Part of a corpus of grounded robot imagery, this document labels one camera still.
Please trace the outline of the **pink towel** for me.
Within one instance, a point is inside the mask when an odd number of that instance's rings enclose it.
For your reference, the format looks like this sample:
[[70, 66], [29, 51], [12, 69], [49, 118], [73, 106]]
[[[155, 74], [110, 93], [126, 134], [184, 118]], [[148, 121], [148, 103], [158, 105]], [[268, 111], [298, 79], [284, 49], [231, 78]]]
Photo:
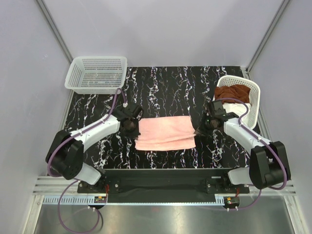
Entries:
[[171, 151], [195, 147], [190, 116], [143, 118], [135, 141], [138, 151]]

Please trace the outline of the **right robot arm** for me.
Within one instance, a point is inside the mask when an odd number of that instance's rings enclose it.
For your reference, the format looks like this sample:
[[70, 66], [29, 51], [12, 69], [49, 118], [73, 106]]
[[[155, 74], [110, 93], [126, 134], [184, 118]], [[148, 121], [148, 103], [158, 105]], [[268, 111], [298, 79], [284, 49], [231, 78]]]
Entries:
[[238, 142], [250, 155], [247, 168], [231, 169], [221, 181], [226, 193], [233, 193], [239, 185], [253, 185], [262, 190], [270, 188], [282, 190], [291, 179], [291, 172], [285, 145], [280, 141], [270, 141], [246, 126], [242, 117], [233, 112], [227, 113], [223, 99], [208, 103], [208, 111], [203, 115], [195, 134], [209, 136], [214, 130], [222, 130]]

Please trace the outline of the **brown towel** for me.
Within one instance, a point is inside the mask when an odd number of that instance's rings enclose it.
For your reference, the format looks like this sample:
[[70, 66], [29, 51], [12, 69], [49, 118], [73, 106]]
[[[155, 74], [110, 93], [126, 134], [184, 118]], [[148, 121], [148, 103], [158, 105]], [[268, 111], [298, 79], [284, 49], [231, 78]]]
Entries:
[[221, 87], [216, 87], [214, 91], [214, 99], [218, 100], [223, 98], [224, 100], [222, 103], [224, 104], [225, 102], [227, 103], [238, 103], [235, 100], [231, 100], [229, 98], [234, 98], [238, 99], [244, 103], [250, 103], [250, 88], [237, 84], [237, 85], [232, 85], [232, 86], [221, 86]]

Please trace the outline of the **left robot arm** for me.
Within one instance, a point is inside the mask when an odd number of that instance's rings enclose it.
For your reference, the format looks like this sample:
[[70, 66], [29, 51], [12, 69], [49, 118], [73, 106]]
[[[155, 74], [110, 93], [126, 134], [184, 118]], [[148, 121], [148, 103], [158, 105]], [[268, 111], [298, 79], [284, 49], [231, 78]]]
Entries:
[[48, 174], [66, 180], [84, 181], [94, 193], [105, 188], [103, 173], [84, 162], [84, 153], [101, 139], [121, 132], [125, 138], [136, 139], [141, 106], [129, 103], [115, 108], [96, 122], [76, 131], [56, 133], [46, 156]]

